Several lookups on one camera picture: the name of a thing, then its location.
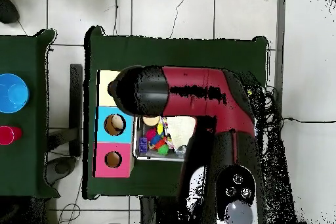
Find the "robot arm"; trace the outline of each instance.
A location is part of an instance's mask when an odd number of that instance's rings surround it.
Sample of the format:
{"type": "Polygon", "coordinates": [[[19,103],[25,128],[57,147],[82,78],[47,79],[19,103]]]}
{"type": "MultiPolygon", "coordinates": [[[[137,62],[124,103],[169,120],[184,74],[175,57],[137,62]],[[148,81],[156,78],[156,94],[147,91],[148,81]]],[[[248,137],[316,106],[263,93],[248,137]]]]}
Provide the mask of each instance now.
{"type": "Polygon", "coordinates": [[[240,80],[227,70],[134,66],[109,85],[117,107],[137,116],[196,119],[180,181],[180,201],[192,174],[205,167],[199,224],[266,224],[255,119],[240,80]],[[257,203],[257,218],[251,206],[257,203]]]}

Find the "red cup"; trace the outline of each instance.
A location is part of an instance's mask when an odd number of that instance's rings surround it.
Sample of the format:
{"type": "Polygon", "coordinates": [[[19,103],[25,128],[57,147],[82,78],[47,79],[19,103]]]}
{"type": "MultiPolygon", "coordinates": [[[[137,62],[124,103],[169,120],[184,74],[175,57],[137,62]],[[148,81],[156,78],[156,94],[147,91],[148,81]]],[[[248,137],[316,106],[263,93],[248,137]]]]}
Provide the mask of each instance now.
{"type": "Polygon", "coordinates": [[[19,127],[0,125],[0,145],[7,146],[20,139],[22,130],[19,127]]]}

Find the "dark green tablecloth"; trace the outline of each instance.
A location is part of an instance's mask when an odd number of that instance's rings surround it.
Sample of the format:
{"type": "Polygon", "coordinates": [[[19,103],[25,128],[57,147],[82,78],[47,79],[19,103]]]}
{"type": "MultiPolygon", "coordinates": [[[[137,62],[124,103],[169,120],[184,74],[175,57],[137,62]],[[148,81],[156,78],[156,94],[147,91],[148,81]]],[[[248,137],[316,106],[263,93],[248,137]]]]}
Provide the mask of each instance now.
{"type": "Polygon", "coordinates": [[[135,64],[226,68],[237,72],[244,84],[264,85],[267,47],[264,37],[253,41],[154,39],[105,36],[100,27],[91,28],[85,37],[84,143],[88,156],[84,156],[83,195],[173,196],[179,187],[180,162],[135,160],[128,179],[93,177],[97,70],[122,70],[135,64]]]}
{"type": "Polygon", "coordinates": [[[0,196],[57,197],[44,179],[47,150],[47,89],[45,60],[55,32],[43,30],[33,37],[0,36],[0,74],[20,76],[30,99],[14,114],[0,113],[0,125],[20,127],[23,136],[0,146],[0,196]]]}

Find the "blue bowl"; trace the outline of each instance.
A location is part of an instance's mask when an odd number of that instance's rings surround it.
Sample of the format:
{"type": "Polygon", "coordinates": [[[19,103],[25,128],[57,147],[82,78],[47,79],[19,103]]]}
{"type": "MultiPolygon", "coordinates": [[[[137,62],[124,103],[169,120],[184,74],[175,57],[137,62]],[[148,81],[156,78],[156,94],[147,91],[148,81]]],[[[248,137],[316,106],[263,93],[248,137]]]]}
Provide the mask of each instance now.
{"type": "Polygon", "coordinates": [[[0,112],[15,113],[26,105],[29,89],[24,81],[14,74],[0,74],[0,112]]]}

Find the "pink panel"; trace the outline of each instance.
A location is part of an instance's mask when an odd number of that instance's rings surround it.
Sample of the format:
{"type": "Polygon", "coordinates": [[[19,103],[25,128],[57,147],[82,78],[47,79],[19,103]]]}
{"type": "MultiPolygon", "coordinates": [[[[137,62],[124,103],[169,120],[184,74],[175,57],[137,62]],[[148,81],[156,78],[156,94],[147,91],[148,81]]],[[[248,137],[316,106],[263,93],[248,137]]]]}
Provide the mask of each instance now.
{"type": "Polygon", "coordinates": [[[128,143],[97,143],[96,174],[97,178],[129,178],[131,174],[131,144],[128,143]],[[105,155],[119,152],[122,159],[118,168],[110,168],[105,163],[105,155]]]}

